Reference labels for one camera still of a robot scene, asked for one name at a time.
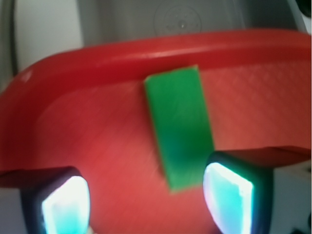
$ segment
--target green block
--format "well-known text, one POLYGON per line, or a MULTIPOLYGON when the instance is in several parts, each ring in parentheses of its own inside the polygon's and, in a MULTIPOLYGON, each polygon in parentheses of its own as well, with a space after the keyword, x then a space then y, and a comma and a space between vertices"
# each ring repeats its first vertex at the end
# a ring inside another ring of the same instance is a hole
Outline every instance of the green block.
POLYGON ((214 144, 198 68, 151 75, 144 84, 170 189, 202 185, 214 144))

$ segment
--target gray surface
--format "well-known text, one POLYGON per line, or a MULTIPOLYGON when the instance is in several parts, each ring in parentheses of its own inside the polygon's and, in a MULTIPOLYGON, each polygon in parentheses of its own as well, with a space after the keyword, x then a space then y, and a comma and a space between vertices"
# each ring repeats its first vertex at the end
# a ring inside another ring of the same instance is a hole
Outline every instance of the gray surface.
POLYGON ((26 234, 20 191, 0 188, 0 234, 26 234))
POLYGON ((311 233, 311 160, 274 169, 271 234, 311 233))
POLYGON ((78 0, 78 7, 86 46, 247 28, 305 31, 295 0, 78 0))

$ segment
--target led light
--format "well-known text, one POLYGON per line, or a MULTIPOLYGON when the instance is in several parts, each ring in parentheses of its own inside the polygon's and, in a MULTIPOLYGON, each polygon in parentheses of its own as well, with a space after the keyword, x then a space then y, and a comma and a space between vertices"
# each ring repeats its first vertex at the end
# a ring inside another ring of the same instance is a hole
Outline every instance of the led light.
POLYGON ((82 234, 88 228, 90 195, 87 181, 69 178, 42 202, 47 234, 82 234))
POLYGON ((252 227, 253 184, 214 162, 204 174, 204 196, 223 233, 249 234, 252 227))

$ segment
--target red plastic tray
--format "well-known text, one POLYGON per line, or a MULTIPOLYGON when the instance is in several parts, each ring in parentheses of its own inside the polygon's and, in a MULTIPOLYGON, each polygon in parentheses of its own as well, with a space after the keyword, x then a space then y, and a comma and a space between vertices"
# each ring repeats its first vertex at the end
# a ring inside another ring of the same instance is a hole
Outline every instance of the red plastic tray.
POLYGON ((0 96, 0 170, 74 165, 98 233, 216 233, 202 188, 171 194, 142 81, 198 64, 217 149, 311 148, 311 37, 203 33, 62 53, 0 96))

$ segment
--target glowing light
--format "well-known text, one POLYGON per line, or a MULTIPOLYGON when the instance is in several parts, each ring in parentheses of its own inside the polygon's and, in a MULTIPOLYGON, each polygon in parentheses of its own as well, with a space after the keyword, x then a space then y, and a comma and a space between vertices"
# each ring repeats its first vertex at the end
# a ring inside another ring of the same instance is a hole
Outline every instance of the glowing light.
POLYGON ((53 191, 42 203, 47 234, 85 233, 90 216, 87 181, 73 176, 53 191))
POLYGON ((204 196, 214 222, 225 233, 250 234, 253 184, 219 163, 204 174, 204 196))

